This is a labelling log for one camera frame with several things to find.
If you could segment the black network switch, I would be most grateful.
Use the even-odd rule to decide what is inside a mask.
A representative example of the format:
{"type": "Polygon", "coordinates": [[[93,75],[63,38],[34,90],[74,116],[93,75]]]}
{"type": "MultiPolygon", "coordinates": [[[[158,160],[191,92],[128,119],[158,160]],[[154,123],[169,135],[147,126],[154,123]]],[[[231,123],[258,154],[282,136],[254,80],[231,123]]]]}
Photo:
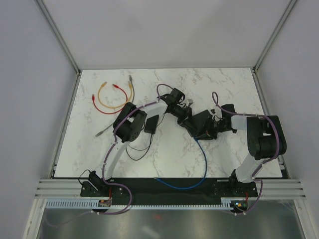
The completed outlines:
{"type": "Polygon", "coordinates": [[[212,115],[208,110],[202,111],[192,116],[193,128],[188,129],[191,137],[203,138],[206,135],[206,122],[211,119],[212,115]]]}

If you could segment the black power adapter with cord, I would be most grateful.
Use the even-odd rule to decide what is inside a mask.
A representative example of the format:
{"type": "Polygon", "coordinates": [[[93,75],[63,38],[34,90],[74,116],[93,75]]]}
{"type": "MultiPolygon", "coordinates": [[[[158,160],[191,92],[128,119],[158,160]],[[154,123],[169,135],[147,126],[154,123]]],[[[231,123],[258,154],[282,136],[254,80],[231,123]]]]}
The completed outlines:
{"type": "Polygon", "coordinates": [[[143,157],[146,156],[146,154],[148,153],[148,151],[150,150],[150,147],[151,147],[151,145],[152,145],[153,137],[154,137],[154,135],[155,135],[155,133],[156,133],[156,129],[157,129],[157,127],[162,123],[163,119],[164,119],[164,116],[162,117],[162,120],[159,121],[159,120],[160,120],[160,116],[159,116],[159,115],[156,115],[156,116],[154,116],[154,117],[151,117],[151,118],[147,119],[147,121],[146,121],[146,123],[144,123],[144,126],[142,127],[142,129],[144,130],[145,133],[150,134],[149,144],[148,144],[148,146],[147,146],[146,148],[144,148],[144,149],[133,148],[133,147],[131,147],[131,146],[129,145],[128,148],[130,148],[130,149],[132,149],[132,150],[135,150],[135,151],[138,151],[138,152],[143,152],[143,155],[142,155],[141,157],[139,157],[139,158],[133,158],[133,157],[130,155],[128,149],[126,148],[126,153],[127,153],[128,157],[129,157],[131,160],[133,160],[133,161],[139,161],[139,160],[141,160],[143,157]]]}

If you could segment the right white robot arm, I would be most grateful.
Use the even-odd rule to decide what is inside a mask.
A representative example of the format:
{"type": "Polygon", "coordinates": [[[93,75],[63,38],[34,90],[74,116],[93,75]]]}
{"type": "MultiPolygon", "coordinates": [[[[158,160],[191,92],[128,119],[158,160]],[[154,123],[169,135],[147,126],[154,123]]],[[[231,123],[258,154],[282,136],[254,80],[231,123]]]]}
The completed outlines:
{"type": "Polygon", "coordinates": [[[284,154],[287,143],[277,116],[245,115],[235,112],[233,104],[220,107],[222,117],[215,120],[208,111],[193,117],[194,137],[199,140],[215,140],[219,133],[243,130],[247,133],[248,155],[229,177],[228,191],[240,196],[246,191],[245,183],[255,181],[262,167],[272,158],[284,154]]]}

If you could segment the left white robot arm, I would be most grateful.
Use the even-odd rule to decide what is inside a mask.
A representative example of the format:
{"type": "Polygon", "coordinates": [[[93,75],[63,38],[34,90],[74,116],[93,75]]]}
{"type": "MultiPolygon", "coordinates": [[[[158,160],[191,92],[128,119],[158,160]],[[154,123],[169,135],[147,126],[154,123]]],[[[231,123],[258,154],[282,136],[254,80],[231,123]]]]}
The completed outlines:
{"type": "Polygon", "coordinates": [[[109,188],[114,169],[129,143],[138,138],[143,125],[152,117],[171,114],[177,118],[177,124],[188,131],[197,131],[190,106],[181,107],[180,100],[184,93],[177,89],[159,96],[154,102],[137,107],[127,103],[113,124],[114,141],[106,153],[99,168],[90,172],[88,180],[82,183],[81,196],[105,196],[109,188]]]}

